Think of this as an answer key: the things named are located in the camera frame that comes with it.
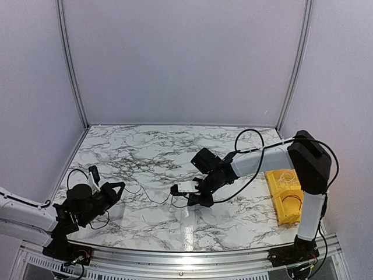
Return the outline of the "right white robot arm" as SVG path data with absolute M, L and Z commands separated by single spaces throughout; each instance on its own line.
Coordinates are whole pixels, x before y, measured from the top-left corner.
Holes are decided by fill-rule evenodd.
M 187 191 L 189 206 L 214 205 L 213 194 L 241 177 L 255 178 L 260 172 L 279 169 L 295 170 L 304 200 L 297 233 L 299 241 L 290 246 L 288 255 L 294 261 L 301 261 L 311 252 L 310 242 L 317 235 L 329 187 L 336 179 L 330 176 L 332 165 L 337 172 L 340 170 L 337 156 L 328 144 L 301 130 L 284 141 L 248 151 L 234 150 L 224 158 L 203 148 L 191 163 L 205 178 L 193 179 L 195 189 Z

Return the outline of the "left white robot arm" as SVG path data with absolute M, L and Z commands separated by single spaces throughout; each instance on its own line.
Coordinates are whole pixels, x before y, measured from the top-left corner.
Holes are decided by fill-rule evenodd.
M 88 184 L 77 184 L 66 192 L 62 204 L 37 204 L 1 188 L 2 234 L 47 247 L 60 259 L 73 255 L 73 245 L 64 237 L 85 228 L 104 215 L 120 199 L 125 183 L 104 183 L 94 192 Z

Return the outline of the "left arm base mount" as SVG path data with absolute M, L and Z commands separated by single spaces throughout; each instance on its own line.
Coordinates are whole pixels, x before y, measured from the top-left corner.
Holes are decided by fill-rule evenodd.
M 93 249 L 71 243 L 65 236 L 53 238 L 51 243 L 43 247 L 43 254 L 64 261 L 64 266 L 82 264 L 89 265 Z

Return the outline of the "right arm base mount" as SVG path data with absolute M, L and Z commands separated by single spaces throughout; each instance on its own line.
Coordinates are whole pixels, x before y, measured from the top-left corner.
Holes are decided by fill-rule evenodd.
M 319 257 L 319 251 L 315 239 L 309 241 L 296 235 L 293 244 L 270 249 L 267 259 L 273 267 L 280 267 L 315 260 L 317 257 Z

